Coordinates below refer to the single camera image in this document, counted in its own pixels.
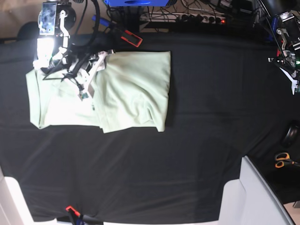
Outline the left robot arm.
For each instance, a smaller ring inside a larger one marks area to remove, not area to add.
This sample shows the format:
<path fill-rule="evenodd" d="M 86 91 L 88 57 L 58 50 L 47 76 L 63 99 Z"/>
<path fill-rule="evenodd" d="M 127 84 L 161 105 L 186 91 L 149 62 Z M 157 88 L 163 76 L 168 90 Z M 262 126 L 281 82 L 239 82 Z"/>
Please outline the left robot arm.
<path fill-rule="evenodd" d="M 297 0 L 259 0 L 271 35 L 277 44 L 277 56 L 268 61 L 277 66 L 291 82 L 292 94 L 300 91 L 300 17 L 293 13 Z"/>

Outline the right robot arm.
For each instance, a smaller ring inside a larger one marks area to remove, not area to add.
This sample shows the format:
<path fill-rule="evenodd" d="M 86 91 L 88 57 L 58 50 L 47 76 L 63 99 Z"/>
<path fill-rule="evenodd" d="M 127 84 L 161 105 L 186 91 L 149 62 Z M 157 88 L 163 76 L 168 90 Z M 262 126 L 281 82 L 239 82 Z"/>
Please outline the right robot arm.
<path fill-rule="evenodd" d="M 76 45 L 75 36 L 69 32 L 76 22 L 71 1 L 43 2 L 37 22 L 39 36 L 33 61 L 35 71 L 42 73 L 44 81 L 68 83 L 81 101 L 93 98 L 92 80 L 97 72 L 105 69 L 106 58 L 114 54 L 114 50 L 96 52 L 92 49 L 101 19 L 99 3 L 94 0 L 92 4 L 96 11 L 95 25 L 89 41 L 83 45 Z"/>

